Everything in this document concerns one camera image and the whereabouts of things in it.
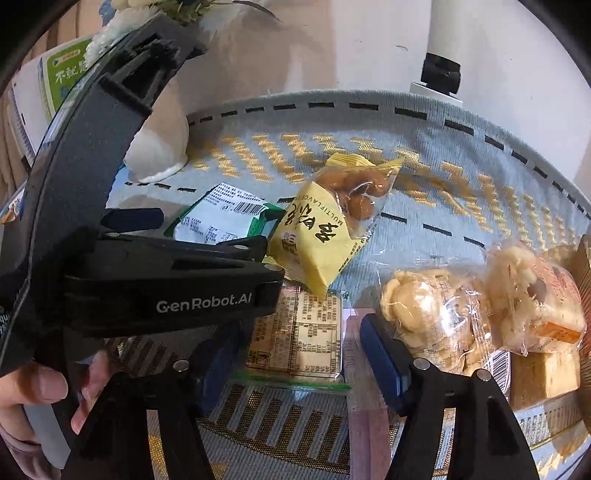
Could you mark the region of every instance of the clear plastic packaging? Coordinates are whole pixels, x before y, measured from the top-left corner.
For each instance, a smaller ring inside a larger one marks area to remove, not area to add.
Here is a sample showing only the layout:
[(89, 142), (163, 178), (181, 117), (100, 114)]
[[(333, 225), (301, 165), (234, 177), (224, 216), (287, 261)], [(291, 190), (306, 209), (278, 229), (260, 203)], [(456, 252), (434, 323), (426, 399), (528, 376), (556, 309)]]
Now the clear plastic packaging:
[(375, 166), (364, 160), (359, 155), (335, 154), (314, 177), (334, 197), (352, 239), (367, 238), (400, 169), (399, 161)]
[(495, 343), (520, 355), (580, 346), (587, 325), (567, 270), (514, 240), (492, 248), (486, 267)]
[(306, 288), (284, 285), (277, 311), (255, 320), (245, 380), (311, 390), (346, 391), (342, 374), (342, 295), (319, 300)]
[(495, 351), (483, 284), (464, 268), (379, 272), (380, 307), (414, 357), (440, 370), (472, 375)]
[(369, 240), (401, 160), (379, 166), (335, 154), (298, 192), (269, 241), (268, 254), (290, 280), (323, 299), (328, 286)]

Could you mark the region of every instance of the bread pastry in plastic bag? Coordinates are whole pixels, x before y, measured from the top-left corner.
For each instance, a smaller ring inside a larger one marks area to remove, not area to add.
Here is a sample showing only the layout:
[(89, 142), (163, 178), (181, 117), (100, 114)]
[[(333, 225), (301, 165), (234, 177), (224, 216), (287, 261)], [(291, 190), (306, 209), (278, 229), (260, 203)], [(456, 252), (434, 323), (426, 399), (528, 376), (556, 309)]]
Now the bread pastry in plastic bag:
[(495, 348), (488, 301), (473, 274), (448, 268), (399, 270), (382, 283), (381, 310), (414, 357), (471, 375)]
[(495, 343), (521, 355), (580, 345), (586, 322), (568, 271), (518, 241), (491, 249), (486, 266)]
[(376, 166), (361, 155), (336, 153), (316, 173), (314, 182), (334, 197), (352, 239), (368, 237), (401, 164), (391, 160)]
[(286, 209), (268, 255), (286, 277), (319, 299), (369, 240), (402, 160), (379, 166), (354, 154), (335, 154)]

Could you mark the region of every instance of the screw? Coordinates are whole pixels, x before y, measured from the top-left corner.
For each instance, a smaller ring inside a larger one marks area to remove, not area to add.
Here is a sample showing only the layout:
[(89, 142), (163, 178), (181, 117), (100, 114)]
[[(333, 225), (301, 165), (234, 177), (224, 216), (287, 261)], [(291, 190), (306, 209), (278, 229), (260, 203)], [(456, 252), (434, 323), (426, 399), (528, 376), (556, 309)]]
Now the screw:
[(431, 366), (431, 364), (429, 363), (429, 360), (427, 360), (426, 358), (415, 358), (413, 361), (413, 365), (415, 367), (417, 367), (419, 370), (428, 370), (429, 367)]
[(275, 265), (273, 263), (265, 263), (263, 265), (265, 265), (265, 268), (267, 270), (273, 270), (274, 272), (280, 272), (281, 270), (283, 270), (279, 265)]
[(173, 369), (177, 372), (186, 372), (189, 369), (189, 360), (177, 360), (173, 363)]
[(483, 368), (476, 370), (476, 376), (483, 382), (488, 382), (492, 378), (491, 373), (488, 370), (484, 370)]

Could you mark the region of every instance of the blue gripper pad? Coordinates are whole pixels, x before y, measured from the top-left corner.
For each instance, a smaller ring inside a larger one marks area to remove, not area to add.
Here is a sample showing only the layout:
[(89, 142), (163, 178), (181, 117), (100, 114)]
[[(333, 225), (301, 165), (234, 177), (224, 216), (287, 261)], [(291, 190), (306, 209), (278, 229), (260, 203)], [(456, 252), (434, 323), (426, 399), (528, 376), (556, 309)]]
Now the blue gripper pad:
[(410, 388), (413, 357), (394, 338), (392, 327), (375, 313), (363, 318), (359, 337), (386, 405), (405, 417), (414, 404)]

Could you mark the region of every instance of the packaged bread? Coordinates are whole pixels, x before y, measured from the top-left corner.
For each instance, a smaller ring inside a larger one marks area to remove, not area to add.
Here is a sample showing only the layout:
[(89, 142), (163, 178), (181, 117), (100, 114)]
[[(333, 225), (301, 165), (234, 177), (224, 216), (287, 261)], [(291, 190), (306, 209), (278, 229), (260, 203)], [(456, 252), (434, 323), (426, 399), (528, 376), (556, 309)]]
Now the packaged bread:
[(444, 372), (471, 375), (494, 351), (488, 301), (473, 275), (399, 270), (383, 285), (380, 307), (411, 354)]
[(285, 276), (323, 299), (328, 286), (369, 240), (402, 160), (378, 166), (354, 154), (335, 154), (286, 209), (268, 255)]
[(526, 378), (511, 384), (511, 408), (522, 410), (580, 387), (580, 361), (571, 345), (560, 353), (512, 355), (511, 377)]
[(496, 344), (521, 355), (570, 351), (580, 345), (586, 322), (568, 271), (520, 242), (494, 248), (486, 266)]

